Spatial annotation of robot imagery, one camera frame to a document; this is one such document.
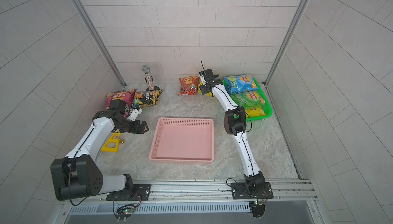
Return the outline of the yellow chips bag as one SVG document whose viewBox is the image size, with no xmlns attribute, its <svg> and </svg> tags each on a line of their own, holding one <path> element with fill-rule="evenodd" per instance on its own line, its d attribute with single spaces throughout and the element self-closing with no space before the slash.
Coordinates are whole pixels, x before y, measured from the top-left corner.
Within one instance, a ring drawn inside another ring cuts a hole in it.
<svg viewBox="0 0 393 224">
<path fill-rule="evenodd" d="M 246 113 L 248 114 L 249 117 L 259 117 L 259 116 L 266 116 L 265 111 L 262 109 L 262 107 L 254 107 L 251 109 L 246 109 Z"/>
<path fill-rule="evenodd" d="M 198 93 L 204 96 L 212 96 L 212 93 L 205 88 L 202 81 L 200 81 L 198 84 Z"/>
</svg>

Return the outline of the light blue chips bag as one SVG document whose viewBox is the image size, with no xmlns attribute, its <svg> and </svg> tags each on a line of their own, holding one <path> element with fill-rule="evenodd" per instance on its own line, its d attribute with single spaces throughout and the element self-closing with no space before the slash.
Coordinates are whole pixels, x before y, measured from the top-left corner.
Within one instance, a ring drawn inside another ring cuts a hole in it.
<svg viewBox="0 0 393 224">
<path fill-rule="evenodd" d="M 224 77 L 224 86 L 229 94 L 258 90 L 254 78 L 249 74 Z"/>
</svg>

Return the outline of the green cucumber chips bag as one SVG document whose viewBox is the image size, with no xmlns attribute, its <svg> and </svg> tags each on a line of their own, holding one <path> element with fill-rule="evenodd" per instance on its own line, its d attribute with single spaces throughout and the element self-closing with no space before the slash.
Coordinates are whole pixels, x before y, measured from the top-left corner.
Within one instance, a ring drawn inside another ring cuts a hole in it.
<svg viewBox="0 0 393 224">
<path fill-rule="evenodd" d="M 231 94 L 230 97 L 236 104 L 243 106 L 245 109 L 259 108 L 266 104 L 258 90 Z"/>
</svg>

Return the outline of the pink plastic basket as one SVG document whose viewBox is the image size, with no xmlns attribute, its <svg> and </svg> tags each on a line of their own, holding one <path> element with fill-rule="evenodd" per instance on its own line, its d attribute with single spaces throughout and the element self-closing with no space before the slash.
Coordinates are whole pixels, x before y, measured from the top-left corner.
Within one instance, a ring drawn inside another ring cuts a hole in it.
<svg viewBox="0 0 393 224">
<path fill-rule="evenodd" d="M 213 120 L 159 118 L 149 159 L 160 163 L 210 164 L 215 159 Z"/>
</svg>

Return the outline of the green plastic basket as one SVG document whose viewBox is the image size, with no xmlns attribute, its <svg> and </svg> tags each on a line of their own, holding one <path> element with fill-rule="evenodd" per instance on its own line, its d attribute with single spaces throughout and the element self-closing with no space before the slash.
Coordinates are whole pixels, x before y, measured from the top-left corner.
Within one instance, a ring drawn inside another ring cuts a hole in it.
<svg viewBox="0 0 393 224">
<path fill-rule="evenodd" d="M 262 106 L 262 109 L 265 111 L 266 116 L 259 116 L 259 117 L 249 117 L 248 114 L 246 113 L 246 119 L 247 121 L 258 121 L 264 118 L 268 118 L 272 115 L 273 111 L 272 111 L 272 107 L 269 104 L 264 92 L 262 91 L 262 88 L 260 87 L 260 85 L 258 84 L 258 82 L 256 81 L 256 84 L 258 86 L 258 91 L 261 93 L 262 97 L 265 99 L 266 104 Z"/>
</svg>

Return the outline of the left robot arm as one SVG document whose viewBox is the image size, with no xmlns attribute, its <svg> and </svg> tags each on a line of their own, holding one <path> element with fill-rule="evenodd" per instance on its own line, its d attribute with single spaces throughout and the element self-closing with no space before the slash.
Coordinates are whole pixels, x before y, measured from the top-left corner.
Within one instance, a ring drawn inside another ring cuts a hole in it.
<svg viewBox="0 0 393 224">
<path fill-rule="evenodd" d="M 97 112 L 89 130 L 76 147 L 64 158 L 54 160 L 50 167 L 57 200 L 101 194 L 108 194 L 108 200 L 131 200 L 136 197 L 130 175 L 103 175 L 95 163 L 108 135 L 117 131 L 144 134 L 149 128 L 146 122 L 126 119 L 117 110 Z"/>
</svg>

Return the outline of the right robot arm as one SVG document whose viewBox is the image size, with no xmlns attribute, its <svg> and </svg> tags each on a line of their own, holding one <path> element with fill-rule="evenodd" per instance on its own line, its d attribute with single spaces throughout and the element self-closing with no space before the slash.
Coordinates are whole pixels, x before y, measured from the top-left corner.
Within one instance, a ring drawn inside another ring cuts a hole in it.
<svg viewBox="0 0 393 224">
<path fill-rule="evenodd" d="M 213 74 L 211 69 L 201 71 L 199 75 L 202 83 L 201 93 L 211 93 L 213 97 L 218 99 L 225 111 L 224 128 L 227 134 L 234 139 L 241 157 L 247 193 L 255 198 L 255 201 L 258 201 L 259 197 L 265 201 L 269 200 L 273 197 L 269 195 L 270 187 L 260 171 L 248 143 L 245 108 L 238 106 L 232 100 L 219 76 Z"/>
</svg>

